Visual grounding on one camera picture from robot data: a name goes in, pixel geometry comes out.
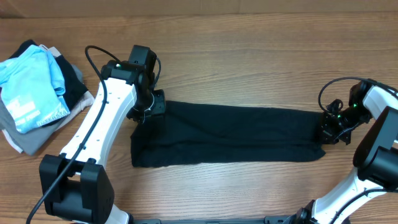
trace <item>gray cloth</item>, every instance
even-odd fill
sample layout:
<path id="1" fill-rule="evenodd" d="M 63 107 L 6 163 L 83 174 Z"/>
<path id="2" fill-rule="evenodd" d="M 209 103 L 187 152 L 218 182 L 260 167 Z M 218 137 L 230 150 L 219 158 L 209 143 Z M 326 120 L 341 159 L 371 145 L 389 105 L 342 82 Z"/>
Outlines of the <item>gray cloth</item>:
<path id="1" fill-rule="evenodd" d="M 72 67 L 75 70 L 78 79 L 82 81 L 82 72 L 76 66 Z M 21 134 L 17 131 L 14 119 L 0 98 L 0 129 L 6 129 L 12 141 L 30 156 L 34 155 L 37 150 L 40 149 L 51 134 L 61 125 L 64 119 L 65 118 L 61 119 L 59 122 L 51 126 L 36 128 L 26 134 Z"/>

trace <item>light blue shirt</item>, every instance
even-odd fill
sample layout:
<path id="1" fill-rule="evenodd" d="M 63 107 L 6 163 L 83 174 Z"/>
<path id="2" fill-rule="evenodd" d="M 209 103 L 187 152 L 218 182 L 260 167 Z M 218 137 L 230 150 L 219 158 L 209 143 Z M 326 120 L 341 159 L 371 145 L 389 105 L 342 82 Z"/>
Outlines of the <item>light blue shirt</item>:
<path id="1" fill-rule="evenodd" d="M 38 46 L 0 63 L 0 87 L 1 99 L 22 134 L 70 114 L 62 96 L 61 69 L 52 54 Z"/>

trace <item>black garment in pile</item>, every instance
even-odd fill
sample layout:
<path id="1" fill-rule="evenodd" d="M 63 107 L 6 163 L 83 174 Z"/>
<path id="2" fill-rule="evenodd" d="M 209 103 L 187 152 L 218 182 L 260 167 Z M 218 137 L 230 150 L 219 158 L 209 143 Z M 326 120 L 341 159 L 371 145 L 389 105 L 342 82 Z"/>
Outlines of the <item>black garment in pile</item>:
<path id="1" fill-rule="evenodd" d="M 10 58 L 19 57 L 25 50 L 31 46 L 37 45 L 33 40 L 27 40 L 19 46 L 18 50 L 11 55 Z M 82 82 L 77 79 L 76 73 L 70 63 L 65 59 L 63 55 L 58 56 L 55 61 L 61 69 L 63 79 L 65 80 L 65 93 L 62 95 L 65 100 L 69 110 L 71 111 L 73 107 L 79 102 L 80 98 L 85 94 L 87 87 L 82 84 Z M 52 121 L 44 126 L 50 126 L 55 124 L 56 121 Z"/>
<path id="2" fill-rule="evenodd" d="M 131 136 L 134 167 L 201 162 L 315 161 L 321 113 L 168 101 L 165 119 L 147 119 Z"/>

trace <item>wooden table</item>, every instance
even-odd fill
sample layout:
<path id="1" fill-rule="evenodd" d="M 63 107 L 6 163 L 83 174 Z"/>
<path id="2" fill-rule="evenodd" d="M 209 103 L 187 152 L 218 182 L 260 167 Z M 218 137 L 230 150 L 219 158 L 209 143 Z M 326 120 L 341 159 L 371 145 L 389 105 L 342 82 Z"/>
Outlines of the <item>wooden table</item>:
<path id="1" fill-rule="evenodd" d="M 84 73 L 92 94 L 98 78 L 84 55 L 97 45 L 127 59 L 134 44 L 149 46 L 163 65 L 158 87 L 168 100 L 320 111 L 317 96 L 332 78 L 366 77 L 398 87 L 398 14 L 265 14 L 205 17 L 116 17 L 0 20 L 0 60 L 26 39 L 56 46 Z M 90 52 L 100 67 L 108 61 Z M 322 102 L 348 101 L 356 82 L 339 82 Z M 39 163 L 57 155 L 86 111 L 57 131 L 36 156 L 19 154 L 0 137 L 0 223 L 25 223 L 42 195 Z M 316 162 L 242 162 L 158 169 L 133 168 L 125 120 L 109 155 L 107 173 L 116 205 L 136 218 L 261 218 L 295 213 L 322 197 L 352 168 L 356 146 L 325 146 Z M 372 200 L 353 223 L 396 223 L 398 196 Z M 33 223 L 63 223 L 42 207 Z"/>

